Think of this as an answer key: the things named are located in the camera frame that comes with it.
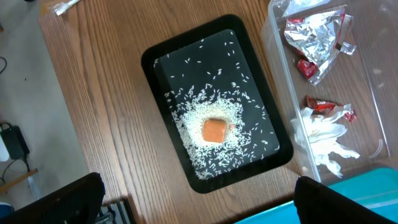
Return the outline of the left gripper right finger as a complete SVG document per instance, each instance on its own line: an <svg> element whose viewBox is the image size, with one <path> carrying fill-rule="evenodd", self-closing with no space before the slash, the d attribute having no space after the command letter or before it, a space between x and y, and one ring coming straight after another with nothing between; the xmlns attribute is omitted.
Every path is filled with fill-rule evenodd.
<svg viewBox="0 0 398 224"><path fill-rule="evenodd" d="M309 177L296 181L294 205L301 224L394 224Z"/></svg>

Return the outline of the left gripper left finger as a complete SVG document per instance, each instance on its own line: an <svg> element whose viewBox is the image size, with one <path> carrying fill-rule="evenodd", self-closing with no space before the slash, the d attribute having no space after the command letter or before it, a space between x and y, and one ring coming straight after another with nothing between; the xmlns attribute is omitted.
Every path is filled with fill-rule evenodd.
<svg viewBox="0 0 398 224"><path fill-rule="evenodd" d="M94 223L104 195L100 174L92 172L5 216L1 224Z"/></svg>

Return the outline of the white napkin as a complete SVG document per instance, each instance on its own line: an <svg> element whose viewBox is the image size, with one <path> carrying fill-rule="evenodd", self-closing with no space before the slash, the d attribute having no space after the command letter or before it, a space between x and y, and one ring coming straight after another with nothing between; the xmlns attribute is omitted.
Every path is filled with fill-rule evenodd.
<svg viewBox="0 0 398 224"><path fill-rule="evenodd" d="M346 114L353 114L351 105L335 106L327 115L314 114L314 111L304 107L300 111L300 119L290 120L295 131L294 140L302 147L309 143L315 164L326 166L332 174L342 178L341 166L331 160L329 154L334 152L345 159L360 157L356 151L337 142L337 139L348 131L345 125L338 124L337 121Z"/></svg>

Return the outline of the red ketchup packet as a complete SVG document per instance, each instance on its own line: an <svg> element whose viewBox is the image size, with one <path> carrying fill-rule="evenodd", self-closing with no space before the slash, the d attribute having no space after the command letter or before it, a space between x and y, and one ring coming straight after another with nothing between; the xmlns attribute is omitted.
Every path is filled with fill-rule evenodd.
<svg viewBox="0 0 398 224"><path fill-rule="evenodd" d="M309 95L306 96L307 107L313 109L318 114L330 114L331 111L337 106L343 106L340 103L334 101L325 101L313 99ZM354 109L349 109L347 113L344 114L347 121L353 122L357 118L356 111Z"/></svg>

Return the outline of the foil wrapper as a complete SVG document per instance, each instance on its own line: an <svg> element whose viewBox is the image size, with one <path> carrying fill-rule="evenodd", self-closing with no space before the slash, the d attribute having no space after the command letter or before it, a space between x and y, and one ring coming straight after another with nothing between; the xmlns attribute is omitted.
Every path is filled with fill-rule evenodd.
<svg viewBox="0 0 398 224"><path fill-rule="evenodd" d="M300 73L312 84L319 84L332 67L338 54L353 55L357 46L346 41L353 16L346 6L302 18L287 19L284 37L304 58L297 62Z"/></svg>

